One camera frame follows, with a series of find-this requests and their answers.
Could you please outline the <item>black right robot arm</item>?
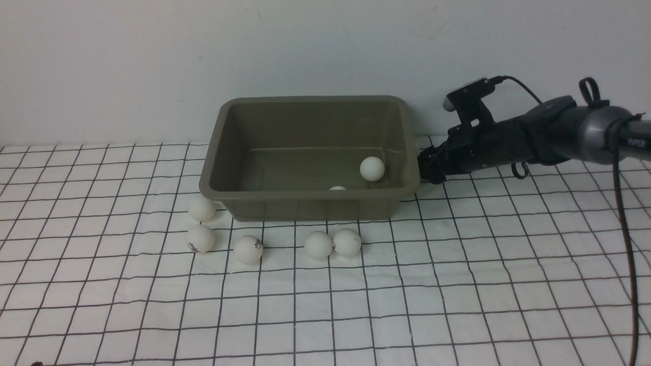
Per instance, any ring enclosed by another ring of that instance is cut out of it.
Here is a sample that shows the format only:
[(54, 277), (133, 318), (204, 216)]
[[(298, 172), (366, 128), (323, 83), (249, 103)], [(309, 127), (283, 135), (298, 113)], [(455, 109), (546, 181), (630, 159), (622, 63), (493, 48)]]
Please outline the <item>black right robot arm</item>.
[(451, 175), (502, 165), (611, 165), (649, 155), (649, 121), (623, 107), (578, 106), (559, 97), (515, 118), (451, 128), (443, 144), (420, 153), (418, 165), (421, 179), (439, 185)]

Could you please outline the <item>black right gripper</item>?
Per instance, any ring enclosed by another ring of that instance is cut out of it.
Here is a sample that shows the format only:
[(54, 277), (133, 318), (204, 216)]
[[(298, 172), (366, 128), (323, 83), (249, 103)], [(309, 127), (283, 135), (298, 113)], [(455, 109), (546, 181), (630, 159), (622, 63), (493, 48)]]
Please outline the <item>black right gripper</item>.
[(500, 165), (528, 162), (535, 149), (522, 123), (515, 118), (468, 129), (451, 128), (439, 146), (417, 156), (421, 180), (442, 185), (447, 175), (469, 174)]

